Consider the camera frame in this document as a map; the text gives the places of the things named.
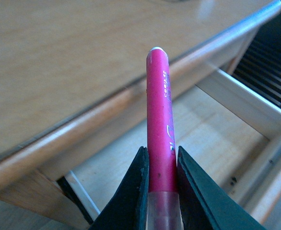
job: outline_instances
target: pen cap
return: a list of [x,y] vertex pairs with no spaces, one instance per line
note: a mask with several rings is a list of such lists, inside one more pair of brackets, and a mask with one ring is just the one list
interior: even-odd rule
[[148,194],[148,230],[181,230],[179,194],[151,192]]

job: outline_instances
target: pen barrel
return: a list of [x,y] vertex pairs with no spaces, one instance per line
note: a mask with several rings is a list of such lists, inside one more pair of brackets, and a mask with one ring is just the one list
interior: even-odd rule
[[149,192],[177,192],[168,56],[158,47],[147,56],[147,138]]
[[181,230],[179,194],[151,192],[148,194],[148,230]]

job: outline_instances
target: drawer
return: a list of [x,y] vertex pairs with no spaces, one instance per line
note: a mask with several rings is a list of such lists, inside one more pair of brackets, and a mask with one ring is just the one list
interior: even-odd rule
[[[263,222],[278,194],[255,212],[281,170],[281,110],[218,69],[176,98],[173,112],[176,145]],[[143,121],[67,174],[94,219],[146,143]]]

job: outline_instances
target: black slatted panel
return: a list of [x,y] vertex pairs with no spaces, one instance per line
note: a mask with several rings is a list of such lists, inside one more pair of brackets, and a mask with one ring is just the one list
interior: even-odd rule
[[234,78],[281,108],[281,53],[254,40]]

